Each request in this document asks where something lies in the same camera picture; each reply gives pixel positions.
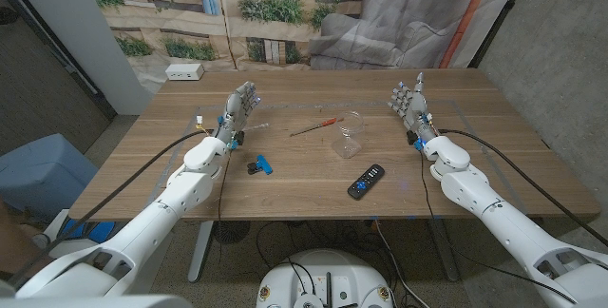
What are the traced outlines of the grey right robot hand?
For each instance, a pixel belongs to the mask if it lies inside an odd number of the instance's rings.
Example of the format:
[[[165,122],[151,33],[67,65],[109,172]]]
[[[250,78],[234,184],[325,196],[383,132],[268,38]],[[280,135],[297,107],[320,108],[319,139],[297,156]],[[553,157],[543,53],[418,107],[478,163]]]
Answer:
[[[425,144],[438,136],[431,126],[428,105],[423,95],[424,73],[420,72],[413,89],[400,82],[392,90],[389,107],[403,120],[408,133],[408,140],[414,144],[419,141]]]

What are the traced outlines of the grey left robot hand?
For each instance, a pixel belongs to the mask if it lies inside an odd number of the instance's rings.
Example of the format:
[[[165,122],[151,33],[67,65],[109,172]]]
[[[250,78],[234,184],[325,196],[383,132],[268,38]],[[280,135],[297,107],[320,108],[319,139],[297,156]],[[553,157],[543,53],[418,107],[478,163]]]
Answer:
[[[224,111],[218,117],[218,128],[212,136],[226,143],[231,149],[243,145],[243,128],[260,101],[254,83],[245,82],[238,87],[228,96]]]

